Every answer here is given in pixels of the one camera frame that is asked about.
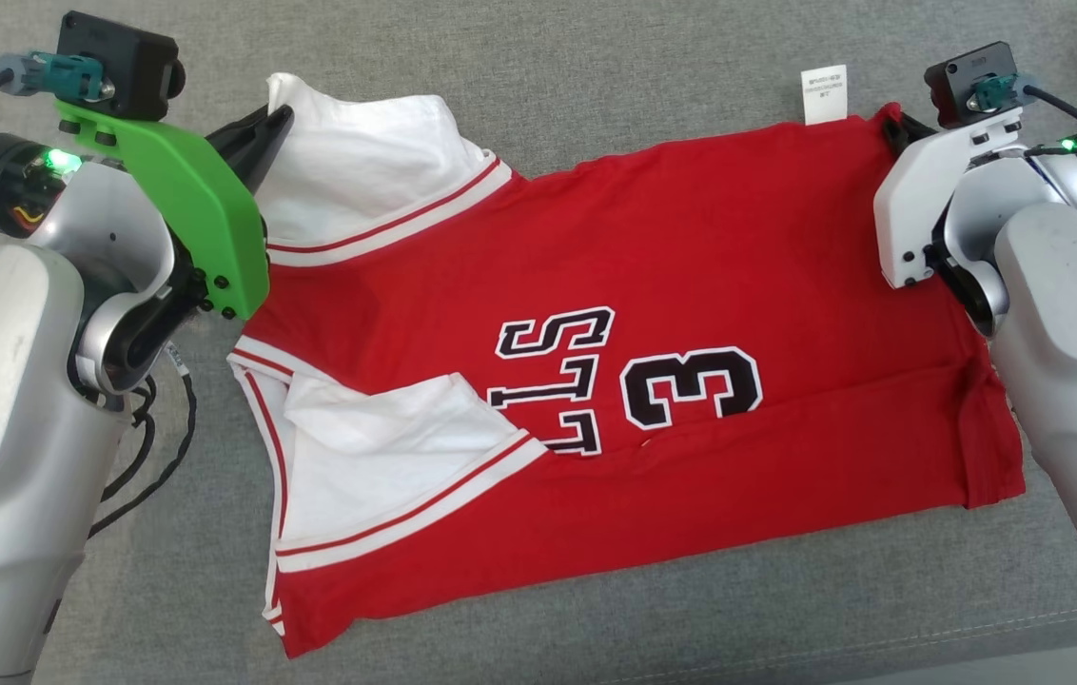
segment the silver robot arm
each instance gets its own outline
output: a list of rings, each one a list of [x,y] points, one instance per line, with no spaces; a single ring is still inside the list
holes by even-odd
[[[30,681],[82,563],[126,393],[159,354],[126,325],[181,264],[129,174],[86,162],[26,241],[0,247],[0,684]]]
[[[1025,156],[1021,110],[918,140],[877,195],[882,268],[941,276],[1077,530],[1077,153]]]

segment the red stripe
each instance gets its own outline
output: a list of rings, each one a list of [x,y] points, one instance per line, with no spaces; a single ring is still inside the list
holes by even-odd
[[[277,435],[277,427],[272,424],[272,415],[268,413],[268,404],[264,401],[264,393],[260,391],[255,376],[247,373],[247,381],[251,385],[251,393],[255,394],[255,401],[260,404],[260,415],[264,416],[264,424],[268,427],[268,435],[272,438],[272,448],[277,451],[277,472],[281,474],[281,523],[278,526],[277,536],[281,536],[285,530],[285,509],[290,506],[290,485],[288,485],[288,474],[285,473],[285,452],[281,449],[281,438]]]
[[[322,542],[322,543],[320,543],[320,545],[311,545],[309,547],[298,547],[298,549],[295,549],[295,550],[277,550],[277,556],[278,557],[289,557],[289,556],[294,556],[294,555],[303,555],[303,554],[306,554],[307,551],[327,550],[331,547],[338,547],[339,545],[347,545],[348,543],[355,543],[356,541],[361,541],[361,539],[363,539],[363,537],[368,537],[369,534],[381,532],[381,530],[386,530],[386,529],[390,528],[391,526],[397,526],[400,523],[403,523],[403,521],[405,521],[405,520],[407,520],[409,518],[416,517],[417,515],[420,515],[421,512],[424,512],[425,509],[429,509],[429,507],[434,506],[434,504],[440,502],[444,498],[446,498],[447,494],[450,494],[450,493],[452,493],[452,491],[454,491],[457,489],[460,489],[460,487],[466,485],[466,481],[468,481],[471,478],[476,477],[476,476],[478,476],[478,474],[484,473],[484,471],[486,471],[487,469],[492,467],[492,464],[499,463],[500,460],[504,459],[504,457],[513,455],[513,452],[517,451],[519,447],[521,447],[522,445],[526,445],[526,443],[529,442],[529,439],[530,439],[529,435],[522,435],[517,441],[517,443],[514,443],[513,446],[509,446],[509,448],[507,448],[507,450],[504,450],[500,455],[495,455],[494,457],[492,457],[491,460],[489,460],[487,462],[484,462],[482,464],[478,465],[478,469],[475,469],[475,471],[470,472],[468,474],[466,474],[466,476],[460,478],[460,480],[457,481],[457,483],[454,483],[454,485],[451,485],[450,487],[446,487],[446,489],[443,490],[442,493],[438,493],[438,494],[434,495],[434,498],[431,499],[431,500],[429,500],[429,502],[422,503],[419,507],[414,508],[412,511],[409,511],[409,512],[405,513],[405,515],[403,515],[403,516],[400,516],[397,518],[388,520],[387,523],[381,523],[381,525],[374,526],[373,528],[370,528],[368,530],[362,530],[361,533],[352,534],[352,536],[350,536],[350,537],[345,537],[344,541],[327,542],[327,543],[326,542]]]
[[[252,354],[251,352],[239,350],[237,347],[234,348],[234,353],[239,357],[246,357],[248,361],[252,361],[253,363],[263,364],[268,368],[275,368],[290,378],[294,377],[294,372],[292,372],[290,367],[286,367],[286,365],[274,363],[274,361],[266,360],[264,357],[258,354]]]
[[[395,221],[392,221],[392,222],[389,222],[389,223],[383,223],[383,225],[379,225],[378,228],[375,228],[373,230],[368,230],[368,232],[362,233],[360,235],[353,235],[352,238],[345,238],[344,240],[339,240],[338,242],[330,242],[330,243],[326,243],[326,246],[311,246],[311,247],[307,247],[307,248],[295,248],[295,247],[291,247],[291,246],[277,246],[276,242],[268,242],[268,248],[272,249],[272,250],[278,250],[280,252],[324,252],[326,250],[335,250],[336,248],[344,248],[345,246],[348,246],[348,243],[356,242],[359,240],[364,240],[365,238],[370,238],[370,237],[373,237],[373,235],[378,235],[379,233],[381,233],[383,230],[390,230],[391,228],[395,228],[395,226],[400,225],[401,223],[409,222],[409,221],[414,220],[414,218],[420,216],[420,214],[422,214],[422,213],[431,212],[431,211],[433,211],[433,209],[442,207],[442,205],[445,205],[447,202],[451,202],[451,200],[458,199],[461,195],[464,194],[464,192],[467,192],[467,191],[472,190],[472,187],[475,186],[475,183],[484,181],[484,178],[486,178],[487,174],[492,173],[492,170],[494,170],[496,168],[496,166],[500,166],[500,165],[501,165],[501,160],[500,159],[494,159],[494,160],[492,160],[491,165],[487,166],[487,169],[484,169],[482,172],[480,172],[480,174],[478,174],[477,177],[475,177],[474,179],[472,179],[472,181],[470,181],[470,183],[466,183],[466,185],[463,185],[462,187],[460,187],[459,191],[453,192],[452,195],[447,195],[446,198],[438,199],[438,200],[436,200],[436,202],[433,202],[433,204],[429,205],[428,207],[417,209],[417,211],[414,211],[414,212],[407,214],[407,216],[400,216]]]

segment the jersey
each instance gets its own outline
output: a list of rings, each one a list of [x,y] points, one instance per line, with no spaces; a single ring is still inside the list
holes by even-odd
[[[265,616],[359,618],[1021,493],[983,339],[891,290],[859,117],[526,179],[435,97],[290,75],[230,364],[276,478]]]

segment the gray fabric surface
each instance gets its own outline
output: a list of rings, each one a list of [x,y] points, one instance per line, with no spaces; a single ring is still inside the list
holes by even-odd
[[[0,52],[52,48],[74,8],[178,39],[178,125],[241,116],[292,70],[348,100],[440,94],[466,138],[530,176],[798,118],[799,70],[840,61],[852,112],[899,100],[929,121],[923,69],[995,39],[1077,103],[1077,0],[28,0],[0,4]],[[1025,139],[1075,129],[1039,104]],[[0,130],[64,142],[46,99],[0,99]],[[208,316],[178,335],[200,394],[190,460],[90,543],[37,682],[805,685],[1077,643],[1077,541],[1030,463],[1016,502],[363,621],[288,662],[258,616],[270,476],[223,361],[237,334]],[[148,474],[184,424],[177,378],[157,376]]]

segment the red and white fabric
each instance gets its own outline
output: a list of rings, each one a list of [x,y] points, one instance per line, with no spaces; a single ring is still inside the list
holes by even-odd
[[[896,106],[526,179],[438,97],[269,83],[298,121],[229,360],[291,657],[359,618],[1023,491],[982,338],[938,279],[878,267]]]

